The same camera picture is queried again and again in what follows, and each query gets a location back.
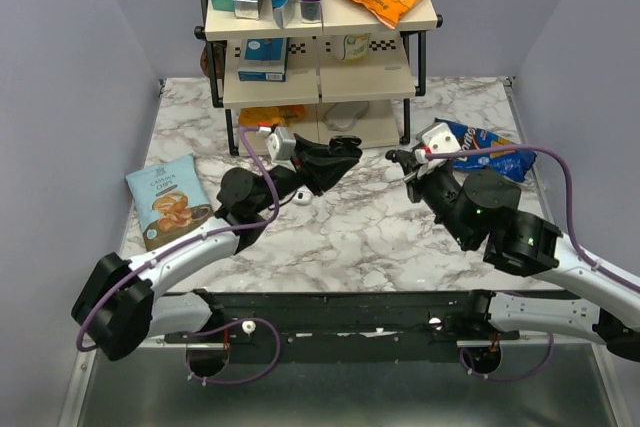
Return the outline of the white earbud charging case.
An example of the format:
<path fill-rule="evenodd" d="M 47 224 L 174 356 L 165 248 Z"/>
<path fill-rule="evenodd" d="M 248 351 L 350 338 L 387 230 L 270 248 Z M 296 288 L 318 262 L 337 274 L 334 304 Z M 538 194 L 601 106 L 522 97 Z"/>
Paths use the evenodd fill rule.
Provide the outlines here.
<path fill-rule="evenodd" d="M 292 202 L 299 206 L 308 206 L 313 200 L 313 195 L 307 191 L 298 191 L 292 198 Z"/>

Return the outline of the black earbud charging case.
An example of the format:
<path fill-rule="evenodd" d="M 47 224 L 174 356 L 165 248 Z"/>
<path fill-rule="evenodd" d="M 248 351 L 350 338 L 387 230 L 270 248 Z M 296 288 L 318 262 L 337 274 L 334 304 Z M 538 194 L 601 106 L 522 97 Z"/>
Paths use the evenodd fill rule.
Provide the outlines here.
<path fill-rule="evenodd" d="M 334 157 L 360 158 L 362 139 L 353 135 L 333 136 L 328 143 L 328 151 Z"/>

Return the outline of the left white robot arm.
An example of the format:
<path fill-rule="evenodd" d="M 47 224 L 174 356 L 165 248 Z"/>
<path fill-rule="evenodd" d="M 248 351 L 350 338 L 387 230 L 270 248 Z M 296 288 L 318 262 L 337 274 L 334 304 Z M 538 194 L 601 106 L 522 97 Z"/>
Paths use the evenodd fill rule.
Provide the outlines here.
<path fill-rule="evenodd" d="M 267 168 L 255 153 L 254 171 L 241 167 L 222 177 L 219 207 L 203 225 L 168 244 L 128 259 L 112 252 L 100 258 L 72 309 L 78 324 L 76 348 L 101 351 L 117 361 L 148 337 L 187 332 L 214 340 L 220 315 L 200 294 L 168 290 L 204 267 L 253 245 L 279 215 L 285 197 L 300 188 L 321 196 L 360 161 L 361 140 L 339 135 L 321 144 L 284 127 L 258 130 L 275 148 Z"/>

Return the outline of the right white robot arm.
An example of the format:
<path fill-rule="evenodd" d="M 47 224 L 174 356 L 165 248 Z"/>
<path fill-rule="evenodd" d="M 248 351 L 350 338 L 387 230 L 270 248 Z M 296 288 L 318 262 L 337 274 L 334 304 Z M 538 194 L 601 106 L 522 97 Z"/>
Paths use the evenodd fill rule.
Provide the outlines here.
<path fill-rule="evenodd" d="M 495 269 L 553 284 L 571 295 L 517 306 L 514 296 L 491 293 L 486 305 L 461 312 L 467 336 L 480 339 L 494 329 L 561 333 L 638 361 L 638 276 L 590 257 L 574 237 L 520 210 L 520 187 L 490 169 L 458 182 L 446 159 L 421 163 L 415 153 L 403 150 L 389 150 L 385 157 L 401 167 L 409 200 L 425 203 L 462 250 L 482 249 L 484 262 Z"/>

